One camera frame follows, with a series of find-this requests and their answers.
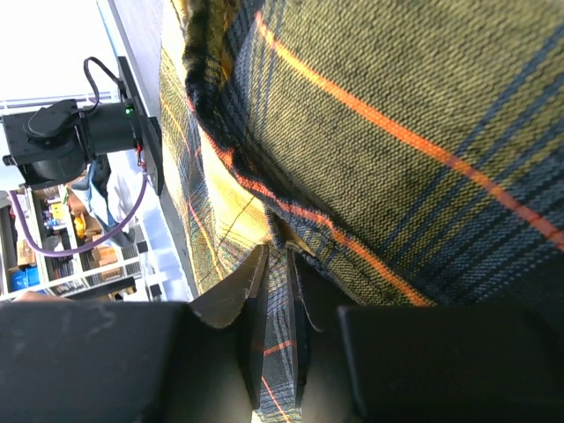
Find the white wall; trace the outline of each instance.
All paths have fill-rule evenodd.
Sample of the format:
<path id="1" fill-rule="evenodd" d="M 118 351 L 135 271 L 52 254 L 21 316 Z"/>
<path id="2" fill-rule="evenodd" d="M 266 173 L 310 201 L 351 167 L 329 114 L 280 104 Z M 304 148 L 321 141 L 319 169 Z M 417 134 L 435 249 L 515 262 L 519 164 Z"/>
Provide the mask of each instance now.
<path id="1" fill-rule="evenodd" d="M 117 72 L 96 0 L 2 0 L 0 39 L 0 105 L 91 93 L 82 71 L 88 56 Z M 95 64 L 90 68 L 101 92 L 115 90 Z"/>

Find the plaid fabric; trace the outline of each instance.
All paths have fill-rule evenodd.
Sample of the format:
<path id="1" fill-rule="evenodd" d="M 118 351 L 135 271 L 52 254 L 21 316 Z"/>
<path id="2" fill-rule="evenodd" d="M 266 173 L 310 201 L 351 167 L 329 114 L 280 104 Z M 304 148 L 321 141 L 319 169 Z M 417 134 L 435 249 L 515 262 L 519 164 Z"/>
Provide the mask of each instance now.
<path id="1" fill-rule="evenodd" d="M 200 292 L 288 241 L 359 303 L 518 304 L 564 341 L 561 2 L 208 1 L 204 81 L 179 4 L 160 78 Z M 259 416 L 299 421 L 270 267 Z"/>

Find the cable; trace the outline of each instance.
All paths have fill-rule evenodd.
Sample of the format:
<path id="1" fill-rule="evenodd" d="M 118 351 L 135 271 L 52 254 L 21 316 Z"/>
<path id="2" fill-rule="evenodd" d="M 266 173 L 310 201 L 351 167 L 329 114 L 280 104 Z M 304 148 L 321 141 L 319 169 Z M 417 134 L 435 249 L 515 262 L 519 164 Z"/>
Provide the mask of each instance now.
<path id="1" fill-rule="evenodd" d="M 101 62 L 100 59 L 94 56 L 87 57 L 83 63 L 83 70 L 85 72 L 86 79 L 88 79 L 88 83 L 90 84 L 90 86 L 94 91 L 94 97 L 96 98 L 96 102 L 91 108 L 83 109 L 84 112 L 87 114 L 91 114 L 94 110 L 96 110 L 96 108 L 100 104 L 100 91 L 98 90 L 98 86 L 96 85 L 94 78 L 92 78 L 92 74 L 90 73 L 90 69 L 88 68 L 88 64 L 90 62 L 96 63 L 100 67 L 100 69 L 102 69 L 106 73 L 106 75 L 108 75 L 112 79 L 112 81 L 114 81 L 116 84 L 119 85 L 119 78 L 116 75 L 114 75 L 112 71 L 108 69 L 108 67 L 104 63 Z"/>
<path id="2" fill-rule="evenodd" d="M 137 197 L 137 201 L 135 202 L 135 204 L 133 204 L 131 211 L 128 213 L 128 215 L 125 217 L 125 219 L 122 220 L 114 229 L 112 229 L 107 234 L 101 236 L 96 241 L 89 242 L 89 243 L 87 243 L 87 244 L 85 244 L 81 247 L 78 247 L 77 249 L 66 249 L 64 251 L 51 251 L 51 250 L 48 250 L 48 249 L 42 249 L 39 245 L 37 245 L 35 243 L 35 241 L 33 240 L 32 235 L 29 232 L 29 226 L 27 225 L 26 217 L 24 216 L 24 212 L 21 210 L 21 205 L 19 204 L 19 200 L 17 198 L 16 192 L 15 191 L 8 191 L 8 195 L 10 196 L 11 205 L 16 212 L 16 216 L 18 216 L 19 223 L 24 228 L 24 236 L 26 237 L 26 241 L 29 244 L 29 246 L 31 247 L 31 249 L 34 250 L 35 252 L 43 255 L 43 256 L 46 256 L 46 257 L 62 258 L 62 257 L 73 256 L 75 254 L 80 254 L 80 253 L 85 253 L 86 251 L 90 251 L 94 247 L 99 246 L 101 243 L 106 242 L 110 238 L 113 238 L 114 235 L 118 234 L 125 227 L 125 225 L 131 219 L 133 219 L 133 216 L 135 216 L 135 212 L 137 211 L 137 209 L 141 205 L 141 201 L 143 200 L 143 197 L 145 196 L 145 189 L 147 188 L 147 180 L 148 180 L 148 175 L 144 171 L 143 172 L 143 182 L 141 184 L 141 191 L 139 192 L 139 197 Z"/>

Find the plaid shirt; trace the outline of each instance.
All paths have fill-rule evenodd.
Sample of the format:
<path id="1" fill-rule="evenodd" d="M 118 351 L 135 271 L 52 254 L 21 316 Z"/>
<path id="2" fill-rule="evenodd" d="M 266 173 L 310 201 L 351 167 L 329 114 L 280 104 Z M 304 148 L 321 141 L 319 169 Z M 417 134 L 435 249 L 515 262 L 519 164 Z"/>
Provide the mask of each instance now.
<path id="1" fill-rule="evenodd" d="M 160 72 L 200 293 L 286 244 L 359 303 L 517 304 L 564 339 L 561 3 L 208 1 L 203 80 L 176 0 Z M 270 261 L 258 414 L 300 421 Z"/>

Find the purple cable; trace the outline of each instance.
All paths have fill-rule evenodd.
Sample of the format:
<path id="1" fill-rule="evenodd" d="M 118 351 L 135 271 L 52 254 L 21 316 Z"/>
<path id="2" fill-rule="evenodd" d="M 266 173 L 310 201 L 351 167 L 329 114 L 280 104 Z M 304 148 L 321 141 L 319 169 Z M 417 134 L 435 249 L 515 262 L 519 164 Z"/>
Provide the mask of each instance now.
<path id="1" fill-rule="evenodd" d="M 68 256 L 72 256 L 72 255 L 75 255 L 75 254 L 80 254 L 80 253 L 85 253 L 86 251 L 90 251 L 94 247 L 99 246 L 101 243 L 106 242 L 110 238 L 113 238 L 114 235 L 119 233 L 125 227 L 125 225 L 131 219 L 133 219 L 133 216 L 135 216 L 135 212 L 137 211 L 137 209 L 141 205 L 141 201 L 143 201 L 143 196 L 145 195 L 145 189 L 147 188 L 147 179 L 148 179 L 147 173 L 143 172 L 143 182 L 141 184 L 141 191 L 139 192 L 139 197 L 137 198 L 137 201 L 135 202 L 135 204 L 133 204 L 131 211 L 125 217 L 125 219 L 122 220 L 114 229 L 112 229 L 107 234 L 101 236 L 96 241 L 89 242 L 89 243 L 87 243 L 87 244 L 85 244 L 81 247 L 78 247 L 77 249 L 66 249 L 65 251 L 50 251 L 48 249 L 42 249 L 39 245 L 37 245 L 35 243 L 35 241 L 33 240 L 32 235 L 29 232 L 29 227 L 27 226 L 26 218 L 24 217 L 24 212 L 21 210 L 21 205 L 19 204 L 18 198 L 16 197 L 16 195 L 17 195 L 16 192 L 15 191 L 8 191 L 8 195 L 10 196 L 11 205 L 14 208 L 14 210 L 16 211 L 16 216 L 18 216 L 19 223 L 21 223 L 21 226 L 24 228 L 24 236 L 26 237 L 26 240 L 27 240 L 27 243 L 29 244 L 29 246 L 35 252 L 37 252 L 37 253 L 39 253 L 43 256 L 54 257 L 54 258 L 62 258 L 62 257 L 68 257 Z"/>

